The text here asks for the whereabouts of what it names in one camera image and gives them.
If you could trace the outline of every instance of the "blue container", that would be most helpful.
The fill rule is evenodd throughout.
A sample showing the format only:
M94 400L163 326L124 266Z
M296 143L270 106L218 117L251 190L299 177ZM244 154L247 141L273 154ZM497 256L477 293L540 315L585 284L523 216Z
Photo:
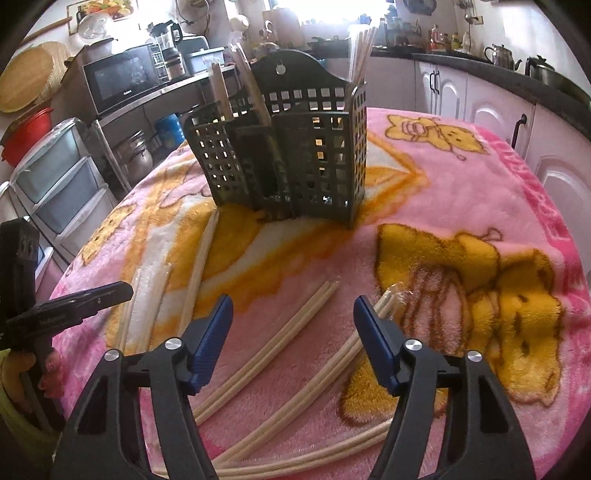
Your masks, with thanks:
M174 150L184 142L183 129L178 121L178 117L174 113L158 120L154 128L160 137L162 145L169 150Z

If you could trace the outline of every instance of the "blender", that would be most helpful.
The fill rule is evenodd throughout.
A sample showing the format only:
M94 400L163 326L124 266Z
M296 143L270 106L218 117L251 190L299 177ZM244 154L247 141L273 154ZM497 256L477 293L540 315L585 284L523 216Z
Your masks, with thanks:
M152 28L150 36L156 39L162 55L164 64L171 80L180 80L186 76L186 68L183 63L183 56L177 50L177 44L183 40L183 30L178 23L172 20L166 23L159 23Z

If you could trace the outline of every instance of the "red bowl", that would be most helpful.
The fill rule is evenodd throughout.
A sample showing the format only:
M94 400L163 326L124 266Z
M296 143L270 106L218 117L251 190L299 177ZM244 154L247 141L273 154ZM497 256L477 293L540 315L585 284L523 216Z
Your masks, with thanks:
M52 111L44 108L18 127L4 145L2 159L16 167L31 147L51 131Z

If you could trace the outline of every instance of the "framed picture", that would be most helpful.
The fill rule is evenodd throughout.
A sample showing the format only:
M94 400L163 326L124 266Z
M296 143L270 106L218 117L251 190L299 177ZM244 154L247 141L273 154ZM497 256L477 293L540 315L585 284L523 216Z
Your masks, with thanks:
M66 16L72 20L68 23L68 33L78 32L78 25L89 14L104 13L113 20L125 20L138 11L137 0L84 0L67 6Z

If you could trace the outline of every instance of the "white cabinet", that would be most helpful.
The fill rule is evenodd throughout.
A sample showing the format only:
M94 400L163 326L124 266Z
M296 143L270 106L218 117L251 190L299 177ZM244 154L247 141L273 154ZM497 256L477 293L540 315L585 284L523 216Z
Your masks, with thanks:
M325 67L333 75L349 75L349 59L326 59ZM416 109L414 60L370 57L365 81L368 107Z
M591 142L537 105L525 161L562 214L591 284Z
M464 120L467 73L417 62L417 112Z
M418 61L415 63L416 70L416 97L417 112L437 115L437 93L434 90L435 74L437 67L431 63Z
M464 120L468 75L448 67L438 67L435 74L437 115Z
M489 82L469 76L466 95L466 122L487 128L509 145L522 115L527 123L518 129L516 152L525 156L530 141L534 105Z

